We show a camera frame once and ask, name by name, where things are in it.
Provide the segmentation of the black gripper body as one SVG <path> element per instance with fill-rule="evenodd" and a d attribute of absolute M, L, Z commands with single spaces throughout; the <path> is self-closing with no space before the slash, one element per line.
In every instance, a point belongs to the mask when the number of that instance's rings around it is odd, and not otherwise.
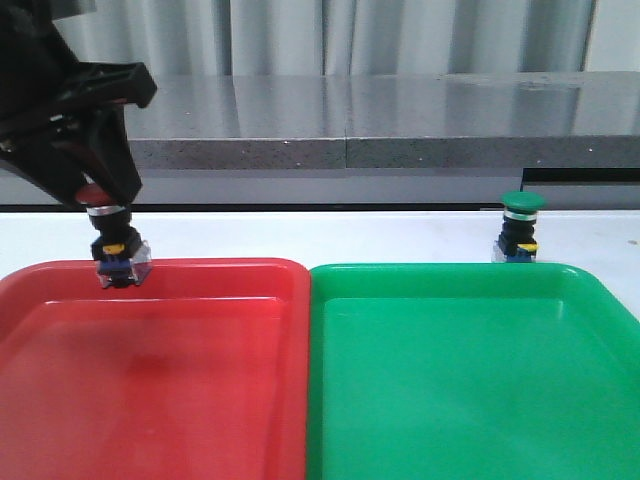
<path fill-rule="evenodd" d="M 52 118 L 108 105 L 149 105 L 157 86 L 144 64 L 82 62 L 54 24 L 95 10 L 94 1 L 1 3 L 3 144 Z"/>

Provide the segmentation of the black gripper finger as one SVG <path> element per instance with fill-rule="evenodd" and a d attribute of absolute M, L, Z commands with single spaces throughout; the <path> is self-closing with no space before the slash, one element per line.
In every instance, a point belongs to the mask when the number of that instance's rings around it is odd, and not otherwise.
<path fill-rule="evenodd" d="M 130 205 L 142 187 L 126 134 L 121 105 L 92 111 L 83 126 L 79 159 L 92 180 L 75 199 L 84 205 Z"/>
<path fill-rule="evenodd" d="M 58 202 L 80 208 L 78 191 L 87 185 L 85 169 L 51 135 L 4 136 L 1 166 L 29 181 Z"/>

